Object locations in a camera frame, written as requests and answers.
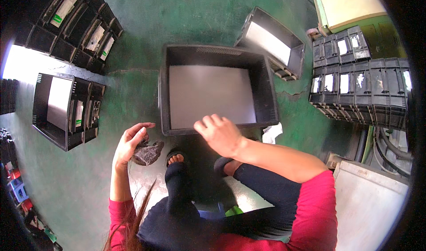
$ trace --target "green floor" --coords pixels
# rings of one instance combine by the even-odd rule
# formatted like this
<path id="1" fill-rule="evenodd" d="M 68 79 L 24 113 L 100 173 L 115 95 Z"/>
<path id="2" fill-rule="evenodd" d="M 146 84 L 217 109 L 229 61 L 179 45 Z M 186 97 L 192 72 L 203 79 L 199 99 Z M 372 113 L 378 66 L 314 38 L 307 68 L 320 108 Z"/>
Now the green floor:
<path id="1" fill-rule="evenodd" d="M 306 43 L 301 80 L 283 82 L 275 77 L 283 134 L 277 143 L 324 159 L 328 151 L 354 156 L 353 126 L 327 119 L 308 102 L 312 75 L 312 48 L 305 31 L 317 25 L 315 8 L 307 0 L 105 0 L 124 28 L 107 59 L 106 77 L 69 66 L 52 71 L 85 74 L 107 84 L 101 105 L 99 136 L 63 152 L 31 127 L 32 99 L 37 72 L 18 92 L 15 113 L 2 115 L 0 126 L 12 134 L 18 149 L 20 169 L 32 201 L 57 235 L 64 250 L 99 250 L 109 227 L 108 196 L 111 159 L 123 131 L 137 122 L 159 125 L 157 77 L 164 43 L 201 43 L 232 46 L 241 33 L 245 17 L 259 6 L 279 19 Z M 137 205 L 146 187 L 158 179 L 150 206 L 167 195 L 164 157 L 176 145 L 191 157 L 195 200 L 200 204 L 236 201 L 245 210 L 267 203 L 238 182 L 212 177 L 217 156 L 201 137 L 163 137 L 161 128 L 149 131 L 152 140 L 166 142 L 157 163 L 131 166 L 131 189 Z"/>

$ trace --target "stacked crate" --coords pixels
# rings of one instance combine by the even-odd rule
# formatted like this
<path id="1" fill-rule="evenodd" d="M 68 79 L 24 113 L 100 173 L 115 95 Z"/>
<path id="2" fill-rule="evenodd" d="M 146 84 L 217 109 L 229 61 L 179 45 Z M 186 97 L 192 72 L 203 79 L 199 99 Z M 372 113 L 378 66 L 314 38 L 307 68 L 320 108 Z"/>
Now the stacked crate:
<path id="1" fill-rule="evenodd" d="M 15 112 L 18 85 L 19 81 L 15 79 L 1 80 L 0 115 Z"/>
<path id="2" fill-rule="evenodd" d="M 30 6 L 15 45 L 103 73 L 109 50 L 123 32 L 104 0 L 35 0 Z"/>
<path id="3" fill-rule="evenodd" d="M 32 126 L 64 151 L 86 143 L 98 136 L 104 91 L 104 85 L 73 75 L 39 73 Z"/>
<path id="4" fill-rule="evenodd" d="M 358 26 L 318 39 L 309 102 L 328 118 L 405 130 L 407 59 L 370 60 Z"/>

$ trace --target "cable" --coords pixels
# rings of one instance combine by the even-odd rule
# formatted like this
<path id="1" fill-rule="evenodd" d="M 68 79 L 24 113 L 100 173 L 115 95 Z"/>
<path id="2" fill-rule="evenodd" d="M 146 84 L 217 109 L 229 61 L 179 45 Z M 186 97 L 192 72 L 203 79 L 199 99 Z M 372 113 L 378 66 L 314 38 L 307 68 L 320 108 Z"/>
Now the cable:
<path id="1" fill-rule="evenodd" d="M 382 164 L 380 164 L 379 159 L 377 158 L 377 155 L 376 155 L 376 147 L 375 147 L 375 146 L 373 146 L 373 154 L 374 154 L 374 157 L 376 158 L 377 164 L 379 164 L 379 166 L 380 166 L 380 167 L 381 167 L 384 171 L 386 171 L 387 173 L 393 174 L 393 175 L 399 175 L 399 173 L 394 173 L 394 172 L 391 172 L 391 171 L 390 171 L 390 170 L 388 170 L 388 169 L 385 169 L 385 167 L 383 167 L 383 165 L 382 165 Z"/>
<path id="2" fill-rule="evenodd" d="M 395 165 L 388 158 L 386 158 L 386 156 L 383 154 L 383 151 L 381 150 L 381 148 L 379 146 L 379 135 L 376 133 L 376 131 L 375 131 L 375 142 L 376 142 L 377 151 L 379 152 L 379 155 L 382 157 L 382 159 L 384 160 L 384 162 L 386 162 L 392 169 L 396 170 L 402 176 L 409 178 L 410 177 L 410 173 L 404 171 L 403 169 L 401 169 L 400 167 L 398 167 L 397 165 Z"/>
<path id="3" fill-rule="evenodd" d="M 388 139 L 388 137 L 385 134 L 385 130 L 383 128 L 380 128 L 380 136 L 385 141 L 385 144 L 388 146 L 388 148 L 397 155 L 398 158 L 401 158 L 403 160 L 412 160 L 411 154 L 407 152 L 403 152 L 399 150 L 396 146 L 394 146 Z"/>

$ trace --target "red sleeve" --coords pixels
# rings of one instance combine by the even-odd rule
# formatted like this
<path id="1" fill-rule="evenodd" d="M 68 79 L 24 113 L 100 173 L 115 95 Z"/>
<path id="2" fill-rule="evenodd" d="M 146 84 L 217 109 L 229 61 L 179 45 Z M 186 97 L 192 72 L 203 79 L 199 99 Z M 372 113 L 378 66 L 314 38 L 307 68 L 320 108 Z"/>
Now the red sleeve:
<path id="1" fill-rule="evenodd" d="M 218 250 L 334 250 L 337 244 L 336 190 L 330 170 L 302 184 L 292 230 L 287 244 L 223 234 Z"/>
<path id="2" fill-rule="evenodd" d="M 129 215 L 127 222 L 121 224 L 126 215 Z M 112 251 L 124 251 L 124 241 L 129 228 L 136 218 L 136 210 L 133 204 L 133 199 L 117 202 L 109 200 L 109 215 L 111 217 L 111 225 L 109 227 L 109 235 L 117 229 L 111 238 Z"/>

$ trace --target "cart wheel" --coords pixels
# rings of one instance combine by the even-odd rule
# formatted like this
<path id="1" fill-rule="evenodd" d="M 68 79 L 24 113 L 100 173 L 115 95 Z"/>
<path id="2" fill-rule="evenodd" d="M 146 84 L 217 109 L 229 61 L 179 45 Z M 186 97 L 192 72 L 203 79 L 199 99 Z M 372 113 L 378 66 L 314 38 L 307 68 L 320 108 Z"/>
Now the cart wheel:
<path id="1" fill-rule="evenodd" d="M 319 32 L 320 31 L 318 30 L 318 28 L 312 28 L 306 31 L 306 35 L 309 36 L 309 38 L 315 40 L 321 36 Z"/>

